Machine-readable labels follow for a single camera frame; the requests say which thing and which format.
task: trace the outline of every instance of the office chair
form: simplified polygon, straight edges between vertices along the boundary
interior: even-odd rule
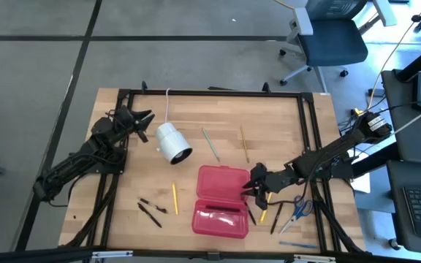
[[[341,66],[362,62],[368,49],[362,39],[373,24],[381,20],[384,26],[395,25],[396,19],[388,0],[373,0],[378,14],[357,28],[352,18],[366,5],[367,0],[308,0],[306,7],[292,9],[295,18],[290,22],[292,32],[279,55],[287,51],[304,56],[306,64],[281,79],[287,80],[307,69],[314,69],[319,84],[327,92],[321,66]],[[349,73],[345,69],[341,77]]]

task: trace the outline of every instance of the yellow pencil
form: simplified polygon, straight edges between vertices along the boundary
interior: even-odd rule
[[[241,139],[243,141],[243,147],[245,148],[246,161],[249,163],[248,149],[246,149],[246,141],[245,141],[245,133],[243,132],[243,125],[240,125],[240,131],[241,131]]]
[[[175,201],[175,214],[178,214],[178,198],[176,197],[175,182],[172,182],[172,188],[173,188],[173,201]]]
[[[272,193],[269,193],[268,202],[270,202],[270,198],[272,197]],[[261,219],[259,220],[260,223],[264,223],[264,218],[266,217],[266,212],[268,210],[262,211]]]

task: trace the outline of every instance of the black desk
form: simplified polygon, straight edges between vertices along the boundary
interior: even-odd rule
[[[412,101],[411,83],[399,82],[394,77],[394,73],[389,70],[383,71],[381,75],[389,107]],[[420,113],[408,105],[391,110],[390,114],[394,130],[401,128]],[[393,144],[354,164],[354,173],[356,175],[362,175],[385,165],[388,160],[404,160],[421,163],[421,118],[396,134],[395,139],[396,142]]]
[[[392,219],[398,244],[403,245],[409,251],[421,252],[421,237],[416,236],[412,229],[402,190],[404,186],[421,186],[421,164],[408,161],[388,161],[387,172],[394,199],[395,213],[393,213]]]

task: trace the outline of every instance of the blue chair seat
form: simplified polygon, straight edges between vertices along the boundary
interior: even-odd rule
[[[311,21],[312,36],[300,36],[308,66],[340,66],[362,62],[368,49],[352,20]]]

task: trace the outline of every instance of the wooden tabletop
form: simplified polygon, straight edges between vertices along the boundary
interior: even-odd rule
[[[115,108],[116,88],[100,88],[91,116],[92,125],[108,110]],[[338,138],[333,104],[329,94],[314,94],[316,116],[322,144]],[[318,245],[314,214],[298,220],[282,235],[278,229],[293,213],[293,205],[284,205],[276,231],[270,227],[278,206],[268,208],[265,222],[259,224],[262,211],[249,198],[248,204],[258,225],[249,222],[249,233],[244,239],[214,237],[195,234],[191,229],[194,203],[197,200],[197,172],[202,165],[225,165],[250,170],[257,162],[269,170],[281,170],[283,164],[303,151],[303,138],[297,100],[292,98],[231,97],[231,96],[170,96],[169,121],[186,138],[193,152],[185,161],[170,165],[156,150],[154,136],[164,122],[165,96],[136,95],[133,110],[153,110],[156,117],[146,134],[149,142],[142,143],[133,134],[129,141],[128,160],[120,176],[113,218],[108,237],[108,248],[156,249],[178,251],[238,251],[238,252],[319,252],[317,249],[279,245],[280,240]],[[311,145],[314,145],[311,120],[307,115]],[[246,162],[240,134],[243,125],[250,163]],[[220,155],[218,163],[202,134],[204,128]],[[174,214],[172,181],[178,189],[179,215]],[[99,175],[85,176],[77,182],[69,201],[59,244],[69,242],[92,213],[99,183]],[[342,180],[332,179],[330,189],[335,215],[355,244],[364,248],[363,234],[351,188]],[[303,191],[302,186],[290,186],[272,200],[294,199]],[[152,207],[149,212],[163,225],[160,229],[137,207],[137,198],[145,198],[169,213],[163,214]],[[99,244],[103,220],[99,220],[95,244]],[[329,224],[324,218],[328,248]]]

